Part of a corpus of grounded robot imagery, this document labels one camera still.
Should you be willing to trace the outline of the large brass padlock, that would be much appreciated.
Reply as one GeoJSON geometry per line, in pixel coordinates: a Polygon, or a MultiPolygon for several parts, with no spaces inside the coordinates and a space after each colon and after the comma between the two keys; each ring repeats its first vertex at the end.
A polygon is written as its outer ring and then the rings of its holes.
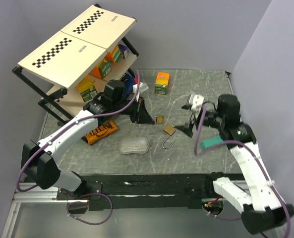
{"type": "Polygon", "coordinates": [[[174,143],[176,142],[176,140],[174,140],[169,146],[166,146],[165,143],[168,140],[168,138],[171,137],[175,133],[176,130],[175,130],[175,128],[172,125],[167,124],[163,128],[163,131],[167,134],[167,137],[162,142],[162,148],[163,149],[170,149],[174,145],[174,143]]]}

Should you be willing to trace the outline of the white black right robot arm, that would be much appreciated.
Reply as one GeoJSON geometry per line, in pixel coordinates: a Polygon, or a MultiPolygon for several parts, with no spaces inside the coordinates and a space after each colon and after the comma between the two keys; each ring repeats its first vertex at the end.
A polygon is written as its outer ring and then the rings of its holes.
{"type": "Polygon", "coordinates": [[[294,206],[286,203],[275,188],[262,161],[257,139],[251,127],[241,120],[240,102],[235,95],[223,94],[212,110],[200,94],[190,94],[183,109],[192,112],[189,122],[176,128],[189,137],[197,129],[194,154],[200,155],[210,149],[225,145],[238,163],[248,192],[245,192],[222,172],[212,173],[205,184],[209,197],[222,196],[239,213],[246,230],[252,234],[285,226],[284,236],[291,232],[294,206]],[[220,140],[210,146],[198,148],[202,127],[215,128],[220,140]]]}

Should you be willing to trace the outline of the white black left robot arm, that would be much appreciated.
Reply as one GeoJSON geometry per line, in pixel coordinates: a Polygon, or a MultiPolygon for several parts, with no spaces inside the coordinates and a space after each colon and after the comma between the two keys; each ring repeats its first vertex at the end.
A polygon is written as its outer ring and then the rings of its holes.
{"type": "Polygon", "coordinates": [[[145,108],[144,98],[140,96],[140,93],[148,89],[147,84],[140,82],[132,88],[134,95],[131,100],[127,100],[125,84],[120,80],[109,81],[103,92],[87,102],[83,109],[59,130],[37,143],[25,143],[19,174],[26,174],[41,189],[54,186],[68,190],[74,199],[83,198],[87,182],[75,172],[59,169],[57,160],[75,142],[109,121],[114,115],[128,115],[132,123],[154,124],[145,108]]]}

